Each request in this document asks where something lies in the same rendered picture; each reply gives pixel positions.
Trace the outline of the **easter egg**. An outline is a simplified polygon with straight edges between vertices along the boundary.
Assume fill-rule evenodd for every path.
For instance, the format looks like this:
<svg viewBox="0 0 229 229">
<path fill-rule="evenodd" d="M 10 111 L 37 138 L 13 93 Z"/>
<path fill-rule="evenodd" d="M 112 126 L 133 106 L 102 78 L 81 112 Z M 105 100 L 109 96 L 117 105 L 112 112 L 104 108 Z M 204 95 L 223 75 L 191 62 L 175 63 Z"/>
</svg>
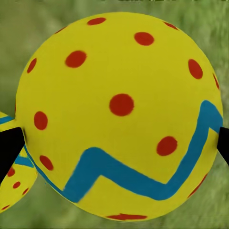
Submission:
<svg viewBox="0 0 229 229">
<path fill-rule="evenodd" d="M 175 25 L 133 12 L 90 16 L 51 36 L 22 73 L 15 117 L 28 157 L 56 192 L 125 222 L 190 198 L 223 127 L 207 56 Z"/>
<path fill-rule="evenodd" d="M 17 128 L 16 120 L 0 112 L 0 132 Z M 0 213 L 15 205 L 34 185 L 38 171 L 23 147 L 0 185 Z"/>
</svg>

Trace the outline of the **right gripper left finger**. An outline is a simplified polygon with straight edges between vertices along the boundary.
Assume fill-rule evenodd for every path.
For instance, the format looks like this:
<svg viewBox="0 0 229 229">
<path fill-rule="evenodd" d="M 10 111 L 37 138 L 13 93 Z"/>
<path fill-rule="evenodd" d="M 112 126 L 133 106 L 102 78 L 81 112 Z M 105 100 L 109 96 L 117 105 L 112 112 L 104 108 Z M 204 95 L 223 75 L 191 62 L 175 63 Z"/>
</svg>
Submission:
<svg viewBox="0 0 229 229">
<path fill-rule="evenodd" d="M 24 145 L 20 127 L 0 132 L 0 185 Z"/>
</svg>

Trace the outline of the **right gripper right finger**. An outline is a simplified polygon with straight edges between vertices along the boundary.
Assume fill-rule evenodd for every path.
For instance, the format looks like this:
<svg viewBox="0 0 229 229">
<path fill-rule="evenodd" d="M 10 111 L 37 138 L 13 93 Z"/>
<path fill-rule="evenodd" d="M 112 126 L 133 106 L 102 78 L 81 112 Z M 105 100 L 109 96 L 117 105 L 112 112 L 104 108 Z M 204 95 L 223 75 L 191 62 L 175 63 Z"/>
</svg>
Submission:
<svg viewBox="0 0 229 229">
<path fill-rule="evenodd" d="M 222 154 L 229 165 L 229 129 L 220 127 L 218 151 Z"/>
</svg>

